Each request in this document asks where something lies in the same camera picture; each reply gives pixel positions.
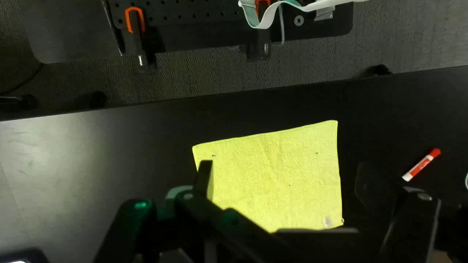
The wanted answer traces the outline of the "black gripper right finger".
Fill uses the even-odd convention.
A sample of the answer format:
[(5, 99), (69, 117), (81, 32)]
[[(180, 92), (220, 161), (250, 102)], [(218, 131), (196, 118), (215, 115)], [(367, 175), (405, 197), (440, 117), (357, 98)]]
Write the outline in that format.
[(354, 193), (364, 206), (372, 225), (388, 229), (398, 203), (399, 181), (392, 169), (376, 162), (360, 162)]

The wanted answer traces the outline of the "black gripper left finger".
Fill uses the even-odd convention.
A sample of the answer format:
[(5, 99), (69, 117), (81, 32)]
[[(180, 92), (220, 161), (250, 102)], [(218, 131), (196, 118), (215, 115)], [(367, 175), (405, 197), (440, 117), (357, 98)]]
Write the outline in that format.
[(208, 186), (212, 171), (212, 162), (211, 161), (202, 161), (196, 174), (195, 174), (195, 196), (198, 199), (205, 199), (208, 196)]

